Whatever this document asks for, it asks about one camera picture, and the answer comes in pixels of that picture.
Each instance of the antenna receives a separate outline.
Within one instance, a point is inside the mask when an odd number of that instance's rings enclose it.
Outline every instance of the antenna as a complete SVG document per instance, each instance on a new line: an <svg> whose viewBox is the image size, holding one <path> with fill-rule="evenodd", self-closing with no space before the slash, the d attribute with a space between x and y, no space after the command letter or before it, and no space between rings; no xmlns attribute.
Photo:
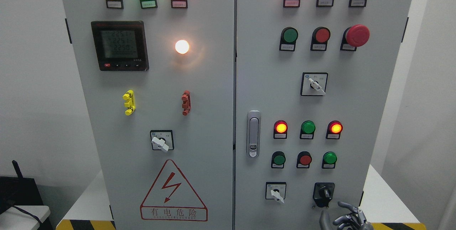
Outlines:
<svg viewBox="0 0 456 230"><path fill-rule="evenodd" d="M24 178L24 176L22 175L21 169L19 168L19 164L15 160L13 160L12 163L13 163L14 170L16 171L17 177Z"/></svg>

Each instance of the warning triangle sign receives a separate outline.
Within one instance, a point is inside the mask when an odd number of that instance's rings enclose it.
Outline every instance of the warning triangle sign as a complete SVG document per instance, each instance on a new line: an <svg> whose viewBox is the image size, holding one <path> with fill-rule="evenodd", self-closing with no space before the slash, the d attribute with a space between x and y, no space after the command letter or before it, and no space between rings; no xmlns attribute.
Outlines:
<svg viewBox="0 0 456 230"><path fill-rule="evenodd" d="M207 221L207 207L173 160L166 160L141 206L143 220Z"/></svg>

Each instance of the white table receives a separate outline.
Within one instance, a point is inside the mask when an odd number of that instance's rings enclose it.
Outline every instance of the white table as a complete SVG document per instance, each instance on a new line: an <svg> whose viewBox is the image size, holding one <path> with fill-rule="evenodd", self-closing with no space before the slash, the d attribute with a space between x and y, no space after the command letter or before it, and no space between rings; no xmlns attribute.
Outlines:
<svg viewBox="0 0 456 230"><path fill-rule="evenodd" d="M18 206L37 216L41 222L49 217L51 211L47 206ZM9 208L0 215L0 230L37 230L40 224L27 214Z"/></svg>
<svg viewBox="0 0 456 230"><path fill-rule="evenodd" d="M372 166L364 184L361 209L370 222L420 223ZM63 219L112 220L101 171Z"/></svg>

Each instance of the gray metal panel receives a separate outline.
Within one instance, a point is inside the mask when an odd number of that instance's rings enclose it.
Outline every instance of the gray metal panel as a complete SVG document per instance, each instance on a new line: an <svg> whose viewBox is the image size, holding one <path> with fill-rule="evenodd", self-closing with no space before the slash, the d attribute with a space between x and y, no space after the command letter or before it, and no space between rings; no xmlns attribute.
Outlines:
<svg viewBox="0 0 456 230"><path fill-rule="evenodd" d="M107 9L105 0L63 2L117 229L231 229L234 1L188 0L188 9L171 9L170 0L158 0L158 8L141 9L139 0L124 0L123 10ZM101 72L95 20L144 21L150 69ZM185 56L174 50L179 39L190 43ZM137 110L126 116L122 95L129 89ZM192 111L183 116L186 89ZM153 129L173 130L174 151L152 150ZM207 222L141 219L140 205L166 159L207 206Z"/></svg>
<svg viewBox="0 0 456 230"><path fill-rule="evenodd" d="M236 229L319 229L322 209L313 205L315 182L334 182L331 217L346 213L337 201L358 205L411 0L368 0L348 8L349 0L317 8L283 8L282 0L237 1ZM369 27L369 42L356 52L340 51L342 34L354 24ZM295 52L279 51L285 27L299 32ZM311 35L331 31L326 52L310 51ZM300 96L303 72L329 74L326 95ZM261 111L261 151L250 158L244 149L246 115ZM288 123L288 139L274 140L273 124ZM301 124L316 125L313 140L299 139ZM344 126L340 140L325 139L330 121ZM283 151L284 169L271 169L271 155ZM299 152L308 151L309 169L297 169ZM325 152L338 155L335 169L322 169ZM264 198L267 181L286 182L285 204Z"/></svg>

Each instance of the lightning bolt symbol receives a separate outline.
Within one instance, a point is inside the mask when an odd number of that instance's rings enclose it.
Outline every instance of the lightning bolt symbol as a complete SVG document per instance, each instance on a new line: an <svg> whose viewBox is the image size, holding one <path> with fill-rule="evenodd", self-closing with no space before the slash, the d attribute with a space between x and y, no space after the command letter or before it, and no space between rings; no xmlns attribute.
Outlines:
<svg viewBox="0 0 456 230"><path fill-rule="evenodd" d="M172 185L167 185L171 179L174 177L174 175L176 175L174 172L171 172L170 176L168 177L168 179L166 180L165 184L161 187L161 189L166 189L166 188L170 188L170 187L173 187L174 186L174 190L171 192L171 194L165 198L165 202L168 202L170 200L170 197L172 194L174 194L174 192L179 188L179 186L182 184L181 183L177 183L177 184L172 184Z"/></svg>

